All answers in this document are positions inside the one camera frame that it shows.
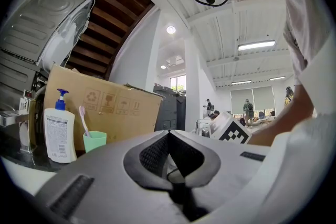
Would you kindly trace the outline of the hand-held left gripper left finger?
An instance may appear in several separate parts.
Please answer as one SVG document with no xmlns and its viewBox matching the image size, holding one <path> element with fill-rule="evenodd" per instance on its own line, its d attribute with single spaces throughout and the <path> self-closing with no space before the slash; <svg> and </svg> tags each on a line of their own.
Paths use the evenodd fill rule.
<svg viewBox="0 0 336 224">
<path fill-rule="evenodd" d="M 158 134 L 140 135 L 84 154 L 45 183 L 36 199 L 51 207 L 78 176 L 84 175 L 93 182 L 78 201 L 71 223 L 188 223 L 167 192 L 142 188 L 124 169 L 126 152 Z"/>
</svg>

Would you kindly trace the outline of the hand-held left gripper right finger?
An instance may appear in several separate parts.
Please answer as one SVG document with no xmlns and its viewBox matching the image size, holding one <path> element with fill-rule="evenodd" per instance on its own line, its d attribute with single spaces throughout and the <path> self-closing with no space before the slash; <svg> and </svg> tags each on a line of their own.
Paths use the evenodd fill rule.
<svg viewBox="0 0 336 224">
<path fill-rule="evenodd" d="M 170 156 L 181 179 L 169 177 L 173 190 L 169 221 L 248 221 L 252 206 L 236 199 L 255 176 L 262 161 L 243 157 L 267 155 L 266 147 L 248 146 L 178 131 L 167 134 Z"/>
</svg>

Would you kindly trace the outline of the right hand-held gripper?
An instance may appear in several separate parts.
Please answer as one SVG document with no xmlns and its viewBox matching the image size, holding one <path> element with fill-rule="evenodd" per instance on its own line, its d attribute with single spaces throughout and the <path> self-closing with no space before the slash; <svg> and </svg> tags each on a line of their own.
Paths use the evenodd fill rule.
<svg viewBox="0 0 336 224">
<path fill-rule="evenodd" d="M 195 134 L 236 144 L 247 144 L 251 138 L 251 133 L 228 112 L 197 120 Z"/>
</svg>

